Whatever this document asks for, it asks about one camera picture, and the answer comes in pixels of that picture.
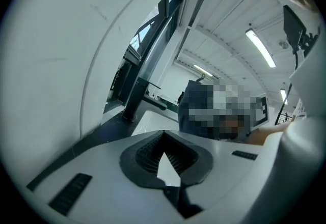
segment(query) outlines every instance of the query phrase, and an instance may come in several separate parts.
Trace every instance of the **fluorescent tube light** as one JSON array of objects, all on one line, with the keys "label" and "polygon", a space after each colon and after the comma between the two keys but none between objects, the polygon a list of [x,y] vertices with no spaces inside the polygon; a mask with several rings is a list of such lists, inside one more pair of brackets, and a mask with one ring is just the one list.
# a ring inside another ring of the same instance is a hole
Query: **fluorescent tube light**
[{"label": "fluorescent tube light", "polygon": [[264,46],[264,44],[261,42],[261,40],[258,38],[256,33],[250,29],[246,31],[246,36],[255,44],[255,46],[258,48],[260,53],[263,55],[265,60],[267,61],[268,65],[270,67],[276,67],[274,60],[271,58],[268,50]]},{"label": "fluorescent tube light", "polygon": [[284,99],[286,98],[286,92],[285,92],[285,89],[281,89],[281,95],[282,95],[283,102],[284,102]]},{"label": "fluorescent tube light", "polygon": [[213,76],[212,74],[208,73],[206,70],[202,69],[201,67],[194,65],[195,68],[198,68],[199,70],[203,71],[204,73],[206,73],[209,76]]}]

